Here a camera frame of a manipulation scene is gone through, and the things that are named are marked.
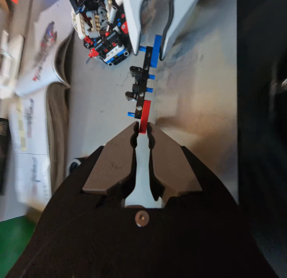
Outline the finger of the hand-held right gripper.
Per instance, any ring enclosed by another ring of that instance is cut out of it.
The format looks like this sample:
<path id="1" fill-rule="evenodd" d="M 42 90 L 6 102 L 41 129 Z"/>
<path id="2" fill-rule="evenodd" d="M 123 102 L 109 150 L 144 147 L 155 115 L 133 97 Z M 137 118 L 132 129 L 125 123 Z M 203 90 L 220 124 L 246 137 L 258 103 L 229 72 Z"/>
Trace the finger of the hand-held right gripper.
<path id="1" fill-rule="evenodd" d="M 132 50 L 134 55 L 137 55 L 142 32 L 141 9 L 144 0 L 122 0 L 122 2 Z"/>
<path id="2" fill-rule="evenodd" d="M 160 60 L 164 60 L 182 31 L 199 0 L 169 0 L 169 12 L 160 45 Z"/>

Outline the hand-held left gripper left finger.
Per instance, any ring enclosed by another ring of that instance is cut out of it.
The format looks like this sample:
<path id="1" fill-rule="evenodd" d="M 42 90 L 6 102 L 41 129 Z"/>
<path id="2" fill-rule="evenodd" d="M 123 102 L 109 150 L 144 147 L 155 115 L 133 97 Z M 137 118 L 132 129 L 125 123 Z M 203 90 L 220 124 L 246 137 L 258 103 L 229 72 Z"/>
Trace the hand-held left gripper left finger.
<path id="1" fill-rule="evenodd" d="M 139 122 L 135 121 L 109 140 L 82 190 L 99 195 L 130 195 L 135 188 Z"/>

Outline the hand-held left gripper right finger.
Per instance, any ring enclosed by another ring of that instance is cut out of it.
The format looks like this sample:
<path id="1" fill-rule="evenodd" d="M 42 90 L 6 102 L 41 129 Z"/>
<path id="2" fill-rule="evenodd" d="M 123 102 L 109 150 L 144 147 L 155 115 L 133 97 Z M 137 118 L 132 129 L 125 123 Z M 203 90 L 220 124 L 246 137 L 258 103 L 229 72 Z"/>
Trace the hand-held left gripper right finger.
<path id="1" fill-rule="evenodd" d="M 155 201 L 168 201 L 190 192 L 202 192 L 202 187 L 190 166 L 182 147 L 155 124 L 148 122 L 149 185 Z"/>

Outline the black beam brick assembly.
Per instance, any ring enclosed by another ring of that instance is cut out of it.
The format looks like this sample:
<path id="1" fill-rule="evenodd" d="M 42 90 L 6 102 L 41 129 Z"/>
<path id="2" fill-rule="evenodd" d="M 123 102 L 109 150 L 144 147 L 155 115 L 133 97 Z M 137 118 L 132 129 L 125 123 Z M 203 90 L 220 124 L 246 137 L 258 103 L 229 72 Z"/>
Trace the black beam brick assembly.
<path id="1" fill-rule="evenodd" d="M 130 67 L 130 74 L 135 82 L 131 92 L 126 92 L 125 97 L 128 101 L 136 102 L 135 112 L 128 112 L 127 116 L 140 120 L 139 133 L 146 134 L 151 101 L 145 99 L 146 93 L 152 93 L 153 89 L 147 87 L 148 80 L 155 80 L 155 75 L 149 73 L 150 68 L 157 68 L 160 45 L 162 37 L 156 35 L 153 47 L 139 47 L 139 50 L 145 52 L 143 67 Z"/>

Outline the instruction booklet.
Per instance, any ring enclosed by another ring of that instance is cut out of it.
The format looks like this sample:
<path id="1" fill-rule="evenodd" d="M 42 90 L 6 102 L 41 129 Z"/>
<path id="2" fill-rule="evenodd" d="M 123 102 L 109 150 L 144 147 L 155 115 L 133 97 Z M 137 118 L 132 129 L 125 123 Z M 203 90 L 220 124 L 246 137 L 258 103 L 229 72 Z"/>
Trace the instruction booklet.
<path id="1" fill-rule="evenodd" d="M 6 92 L 16 200 L 43 212 L 65 178 L 68 62 L 74 28 L 69 0 L 32 0 L 20 70 Z"/>

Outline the toy brick race car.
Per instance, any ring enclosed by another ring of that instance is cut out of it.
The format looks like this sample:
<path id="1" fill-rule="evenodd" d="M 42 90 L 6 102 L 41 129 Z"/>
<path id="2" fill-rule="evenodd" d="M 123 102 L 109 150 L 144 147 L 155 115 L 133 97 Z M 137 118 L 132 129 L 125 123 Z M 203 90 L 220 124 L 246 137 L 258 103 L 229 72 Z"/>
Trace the toy brick race car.
<path id="1" fill-rule="evenodd" d="M 122 0 L 69 0 L 72 23 L 92 59 L 117 66 L 132 52 Z"/>

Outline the person's black-clothed body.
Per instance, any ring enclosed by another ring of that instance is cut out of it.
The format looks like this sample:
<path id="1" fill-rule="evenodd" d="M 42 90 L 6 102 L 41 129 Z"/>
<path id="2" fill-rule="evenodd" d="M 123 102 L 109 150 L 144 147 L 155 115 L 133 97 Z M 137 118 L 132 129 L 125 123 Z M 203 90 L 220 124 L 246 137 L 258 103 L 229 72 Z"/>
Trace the person's black-clothed body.
<path id="1" fill-rule="evenodd" d="M 287 0 L 237 0 L 239 204 L 286 277 Z"/>

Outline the black toy set box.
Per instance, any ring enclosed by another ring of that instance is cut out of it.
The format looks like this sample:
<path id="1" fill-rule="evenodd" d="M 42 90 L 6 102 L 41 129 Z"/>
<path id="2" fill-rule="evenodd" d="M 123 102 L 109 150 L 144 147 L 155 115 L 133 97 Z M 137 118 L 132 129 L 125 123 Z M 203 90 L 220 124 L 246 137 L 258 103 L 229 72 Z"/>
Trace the black toy set box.
<path id="1" fill-rule="evenodd" d="M 9 121 L 6 118 L 0 118 L 0 195 L 3 195 L 9 141 Z"/>

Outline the green plastic bin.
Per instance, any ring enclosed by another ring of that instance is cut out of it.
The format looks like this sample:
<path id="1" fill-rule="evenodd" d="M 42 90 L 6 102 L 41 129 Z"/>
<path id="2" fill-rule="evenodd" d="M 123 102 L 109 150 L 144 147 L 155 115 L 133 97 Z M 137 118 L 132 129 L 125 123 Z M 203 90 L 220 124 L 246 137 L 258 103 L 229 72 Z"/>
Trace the green plastic bin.
<path id="1" fill-rule="evenodd" d="M 31 240 L 36 225 L 26 216 L 0 223 L 0 277 L 3 278 L 16 263 Z"/>

